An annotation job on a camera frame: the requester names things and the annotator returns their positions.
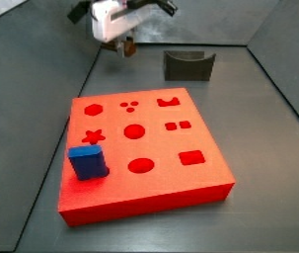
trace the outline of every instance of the black object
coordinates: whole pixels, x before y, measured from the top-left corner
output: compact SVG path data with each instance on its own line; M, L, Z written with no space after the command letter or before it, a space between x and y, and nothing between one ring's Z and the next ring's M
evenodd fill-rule
M127 1L128 9L140 9L147 4L156 4L160 9L172 17L178 8L170 0L129 0Z
M76 24L83 16L88 13L91 1L80 1L75 7L71 9L67 18Z
M166 51L163 59L166 81L208 81L216 54L204 51Z

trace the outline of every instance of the gray surface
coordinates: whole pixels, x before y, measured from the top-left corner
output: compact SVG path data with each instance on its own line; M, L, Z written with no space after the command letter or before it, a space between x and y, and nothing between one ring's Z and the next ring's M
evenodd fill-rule
M163 51L218 54L210 82L164 82ZM299 120L242 47L101 51L83 95L187 87L238 183L223 203L68 228L56 213L64 139L19 252L299 251Z
M158 7L137 29L136 42L248 44L278 0L174 0L171 18Z
M65 19L76 1L32 0L0 18L0 250L13 250L99 44Z
M299 1L280 2L248 49L299 114Z

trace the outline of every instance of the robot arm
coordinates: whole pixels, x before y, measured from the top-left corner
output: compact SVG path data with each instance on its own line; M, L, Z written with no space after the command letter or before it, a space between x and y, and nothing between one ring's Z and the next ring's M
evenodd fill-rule
M136 51L133 29L149 17L151 6L156 4L170 16L176 12L171 0L93 0L83 1L77 6L83 3L91 13L93 38L103 43L103 48L125 57ZM75 8L68 14L73 23L77 22Z

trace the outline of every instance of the gray table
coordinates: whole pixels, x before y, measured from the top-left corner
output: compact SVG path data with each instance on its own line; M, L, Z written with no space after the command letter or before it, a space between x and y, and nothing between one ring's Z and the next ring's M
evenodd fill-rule
M164 82L162 51L216 52L210 82ZM223 203L68 228L56 213L64 139L19 252L299 251L299 120L244 47L101 51L83 96L187 87L238 183Z

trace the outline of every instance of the red shape sorter box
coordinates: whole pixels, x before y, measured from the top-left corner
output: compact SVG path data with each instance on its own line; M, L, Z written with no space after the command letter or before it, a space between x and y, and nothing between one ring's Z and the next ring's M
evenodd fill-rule
M57 211L69 226L222 201L235 184L183 88L73 99L65 153L89 144L109 174L79 181L64 154Z

